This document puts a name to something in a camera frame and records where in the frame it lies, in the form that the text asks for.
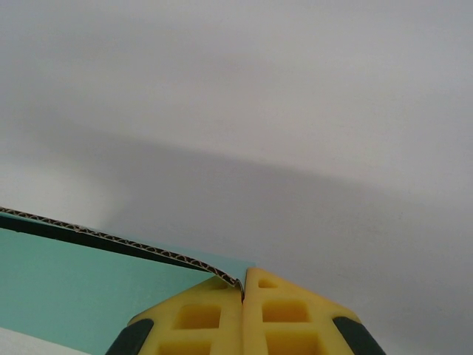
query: white surface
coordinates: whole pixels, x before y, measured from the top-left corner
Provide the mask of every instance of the white surface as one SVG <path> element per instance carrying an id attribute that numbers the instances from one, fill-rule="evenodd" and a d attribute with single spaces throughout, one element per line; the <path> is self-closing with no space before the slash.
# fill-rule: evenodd
<path id="1" fill-rule="evenodd" d="M 177 2 L 2 5 L 1 204 L 255 260 L 388 354 L 473 353 L 472 3 Z"/>
<path id="2" fill-rule="evenodd" d="M 0 350 L 3 355 L 86 355 L 53 342 L 0 328 Z"/>

